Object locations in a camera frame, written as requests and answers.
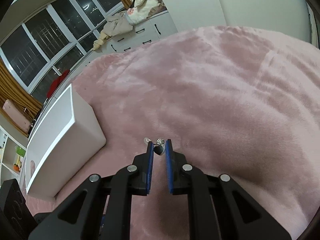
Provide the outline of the silver heart earring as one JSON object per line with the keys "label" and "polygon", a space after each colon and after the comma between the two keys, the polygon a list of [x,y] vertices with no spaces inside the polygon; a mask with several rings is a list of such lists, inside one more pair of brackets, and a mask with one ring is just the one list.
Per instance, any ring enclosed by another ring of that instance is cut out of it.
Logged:
{"label": "silver heart earring", "polygon": [[158,138],[153,144],[153,152],[157,155],[163,155],[165,152],[165,142],[163,138]]}

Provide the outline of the white shelf with items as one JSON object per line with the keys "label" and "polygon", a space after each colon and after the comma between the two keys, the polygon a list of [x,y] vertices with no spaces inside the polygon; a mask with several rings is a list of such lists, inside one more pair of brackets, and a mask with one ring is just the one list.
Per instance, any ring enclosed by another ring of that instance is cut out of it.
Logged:
{"label": "white shelf with items", "polygon": [[23,184],[24,157],[17,150],[27,150],[27,138],[14,136],[1,126],[1,185],[5,180],[16,179]]}

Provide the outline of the white rectangular storage box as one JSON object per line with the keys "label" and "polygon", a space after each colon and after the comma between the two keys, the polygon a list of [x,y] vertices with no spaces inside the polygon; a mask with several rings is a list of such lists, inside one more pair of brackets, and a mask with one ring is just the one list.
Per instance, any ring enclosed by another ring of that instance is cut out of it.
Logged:
{"label": "white rectangular storage box", "polygon": [[53,199],[105,144],[93,108],[69,85],[29,140],[24,162],[27,195]]}

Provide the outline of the pink suitcase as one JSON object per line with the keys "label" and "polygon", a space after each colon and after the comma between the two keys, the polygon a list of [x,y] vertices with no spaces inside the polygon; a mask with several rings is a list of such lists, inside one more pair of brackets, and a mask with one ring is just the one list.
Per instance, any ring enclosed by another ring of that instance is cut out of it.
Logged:
{"label": "pink suitcase", "polygon": [[3,110],[7,115],[13,120],[13,122],[25,133],[29,132],[29,129],[31,127],[31,121],[26,117],[25,114],[23,114],[16,106],[15,104],[7,99],[4,102]]}

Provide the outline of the pink plush blanket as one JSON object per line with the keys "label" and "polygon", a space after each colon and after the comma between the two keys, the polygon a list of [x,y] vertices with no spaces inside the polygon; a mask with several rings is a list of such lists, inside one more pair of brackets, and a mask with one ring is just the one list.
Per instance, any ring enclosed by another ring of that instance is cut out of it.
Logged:
{"label": "pink plush blanket", "polygon": [[54,202],[90,174],[115,174],[144,138],[212,176],[229,174],[297,239],[319,209],[319,49],[274,31],[204,27],[92,61],[72,81],[106,145]]}

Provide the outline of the red cloth on windowsill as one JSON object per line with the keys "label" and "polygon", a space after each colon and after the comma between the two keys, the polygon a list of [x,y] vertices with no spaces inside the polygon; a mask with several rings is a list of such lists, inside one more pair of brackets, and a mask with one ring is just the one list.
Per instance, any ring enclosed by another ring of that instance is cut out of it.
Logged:
{"label": "red cloth on windowsill", "polygon": [[54,92],[57,90],[59,85],[64,81],[64,79],[68,76],[70,70],[65,70],[61,76],[58,76],[50,85],[48,93],[47,93],[47,98],[49,99]]}

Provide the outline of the left orange curtain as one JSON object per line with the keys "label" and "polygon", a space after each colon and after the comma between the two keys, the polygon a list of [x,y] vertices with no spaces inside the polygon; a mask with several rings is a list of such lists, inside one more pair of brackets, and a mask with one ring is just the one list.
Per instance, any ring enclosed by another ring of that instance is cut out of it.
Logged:
{"label": "left orange curtain", "polygon": [[2,109],[7,99],[11,100],[17,109],[23,112],[25,109],[25,116],[29,121],[36,118],[37,114],[40,113],[43,104],[37,99],[28,94],[21,85],[14,79],[14,77],[7,70],[3,60],[1,59],[1,115],[14,126],[21,135],[28,137],[28,133],[24,132],[18,125],[12,120],[10,116]]}

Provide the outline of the large window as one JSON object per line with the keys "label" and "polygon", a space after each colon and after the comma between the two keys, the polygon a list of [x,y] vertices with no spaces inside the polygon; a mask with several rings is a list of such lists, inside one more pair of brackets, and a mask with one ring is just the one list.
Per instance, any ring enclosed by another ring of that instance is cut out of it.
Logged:
{"label": "large window", "polygon": [[31,96],[44,102],[52,82],[93,47],[120,0],[14,0],[1,21],[1,59]]}

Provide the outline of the white drawer cabinet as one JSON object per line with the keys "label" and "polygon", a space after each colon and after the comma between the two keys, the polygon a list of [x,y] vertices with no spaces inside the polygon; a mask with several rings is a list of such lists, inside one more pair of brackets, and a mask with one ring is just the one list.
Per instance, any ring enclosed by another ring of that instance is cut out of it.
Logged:
{"label": "white drawer cabinet", "polygon": [[176,25],[174,24],[169,12],[166,10],[138,24],[131,32],[123,35],[117,35],[109,39],[98,50],[90,52],[84,57],[83,60],[77,62],[77,64],[71,69],[70,73],[59,84],[52,96],[45,101],[29,137],[33,136],[36,126],[40,124],[42,118],[53,105],[53,103],[58,99],[60,94],[62,94],[71,81],[77,75],[79,75],[93,60],[106,54],[124,53],[143,44],[150,44],[177,32],[178,30]]}

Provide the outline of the beige clothes pile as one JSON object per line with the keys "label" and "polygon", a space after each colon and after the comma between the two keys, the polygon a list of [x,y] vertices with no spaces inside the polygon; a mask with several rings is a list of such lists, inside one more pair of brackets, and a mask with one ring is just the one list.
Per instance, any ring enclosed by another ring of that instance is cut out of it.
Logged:
{"label": "beige clothes pile", "polygon": [[144,22],[153,15],[166,9],[162,0],[131,0],[128,9],[107,16],[106,24],[97,40],[93,42],[92,50],[98,50],[108,39],[129,33],[134,26]]}

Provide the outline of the white wardrobe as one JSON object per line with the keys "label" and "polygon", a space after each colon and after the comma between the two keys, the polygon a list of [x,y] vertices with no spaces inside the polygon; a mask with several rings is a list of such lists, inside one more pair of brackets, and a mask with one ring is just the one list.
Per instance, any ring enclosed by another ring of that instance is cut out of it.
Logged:
{"label": "white wardrobe", "polygon": [[163,0],[178,31],[214,25],[272,30],[318,46],[305,0]]}

